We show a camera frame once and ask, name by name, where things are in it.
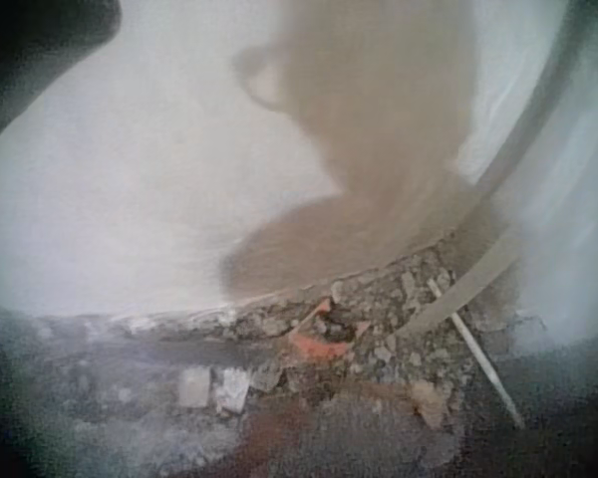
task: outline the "concrete chunk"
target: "concrete chunk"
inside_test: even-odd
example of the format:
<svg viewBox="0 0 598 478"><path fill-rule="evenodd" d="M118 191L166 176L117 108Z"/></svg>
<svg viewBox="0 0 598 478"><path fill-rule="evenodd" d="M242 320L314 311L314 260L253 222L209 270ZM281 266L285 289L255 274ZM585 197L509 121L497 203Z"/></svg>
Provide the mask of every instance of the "concrete chunk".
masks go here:
<svg viewBox="0 0 598 478"><path fill-rule="evenodd" d="M204 408L210 396L210 369L187 368L179 376L178 404L186 408Z"/></svg>

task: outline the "rubble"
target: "rubble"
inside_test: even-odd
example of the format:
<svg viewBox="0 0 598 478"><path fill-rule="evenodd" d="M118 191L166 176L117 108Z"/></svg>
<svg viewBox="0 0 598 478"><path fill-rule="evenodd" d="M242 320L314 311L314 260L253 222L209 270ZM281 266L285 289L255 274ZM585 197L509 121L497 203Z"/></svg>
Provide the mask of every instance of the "rubble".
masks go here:
<svg viewBox="0 0 598 478"><path fill-rule="evenodd" d="M177 390L179 406L204 408L208 405L210 396L210 369L196 366L183 370Z"/></svg>
<svg viewBox="0 0 598 478"><path fill-rule="evenodd" d="M268 337L281 336L288 329L288 324L274 317L267 317L261 321L261 330Z"/></svg>
<svg viewBox="0 0 598 478"><path fill-rule="evenodd" d="M241 368L225 368L217 375L213 394L217 408L241 413L250 387L250 373Z"/></svg>
<svg viewBox="0 0 598 478"><path fill-rule="evenodd" d="M375 356L377 359L388 363L392 358L392 353L386 347L381 346L375 349Z"/></svg>
<svg viewBox="0 0 598 478"><path fill-rule="evenodd" d="M258 367L250 378L250 386L269 393L279 383L283 368L276 360L269 360Z"/></svg>
<svg viewBox="0 0 598 478"><path fill-rule="evenodd" d="M410 364L413 366L421 366L423 362L421 361L421 355L417 354L416 352L412 352L410 354Z"/></svg>

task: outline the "concrete debris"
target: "concrete debris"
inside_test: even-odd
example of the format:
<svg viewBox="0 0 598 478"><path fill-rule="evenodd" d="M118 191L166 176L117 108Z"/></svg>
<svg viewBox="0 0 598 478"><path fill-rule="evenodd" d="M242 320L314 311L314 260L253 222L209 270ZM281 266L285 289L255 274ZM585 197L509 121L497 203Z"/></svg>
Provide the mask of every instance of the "concrete debris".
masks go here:
<svg viewBox="0 0 598 478"><path fill-rule="evenodd" d="M386 347L377 347L375 349L375 356L377 359L388 363L392 358L392 353Z"/></svg>
<svg viewBox="0 0 598 478"><path fill-rule="evenodd" d="M386 347L392 353L397 351L397 338L394 335L389 335L386 337Z"/></svg>
<svg viewBox="0 0 598 478"><path fill-rule="evenodd" d="M268 317L261 321L261 330L268 337L281 336L288 329L288 324L275 317Z"/></svg>
<svg viewBox="0 0 598 478"><path fill-rule="evenodd" d="M343 302L343 282L335 281L330 288L330 297L335 304Z"/></svg>
<svg viewBox="0 0 598 478"><path fill-rule="evenodd" d="M439 289L445 292L451 287L451 275L449 274L448 269L443 267L441 267L439 271L440 272L437 275L437 285L439 286Z"/></svg>
<svg viewBox="0 0 598 478"><path fill-rule="evenodd" d="M412 366L421 366L422 364L422 360L421 360L421 354L418 354L416 352L412 352L410 354L410 364Z"/></svg>
<svg viewBox="0 0 598 478"><path fill-rule="evenodd" d="M417 281L415 280L415 276L412 274L412 272L408 271L401 276L401 284L403 286L403 290L406 291L408 300L417 293Z"/></svg>
<svg viewBox="0 0 598 478"><path fill-rule="evenodd" d="M250 387L250 373L242 368L225 368L218 373L214 389L218 409L241 413Z"/></svg>
<svg viewBox="0 0 598 478"><path fill-rule="evenodd" d="M257 368L250 378L250 386L265 393L271 392L279 383L283 368L275 360L270 360Z"/></svg>
<svg viewBox="0 0 598 478"><path fill-rule="evenodd" d="M328 327L321 319L315 319L315 330L323 336L328 332Z"/></svg>
<svg viewBox="0 0 598 478"><path fill-rule="evenodd" d="M204 408L210 397L210 369L196 366L187 368L179 376L179 406L185 408Z"/></svg>
<svg viewBox="0 0 598 478"><path fill-rule="evenodd" d="M429 356L428 359L430 360L444 360L447 361L449 360L449 352L447 349L436 349L434 352L432 352Z"/></svg>

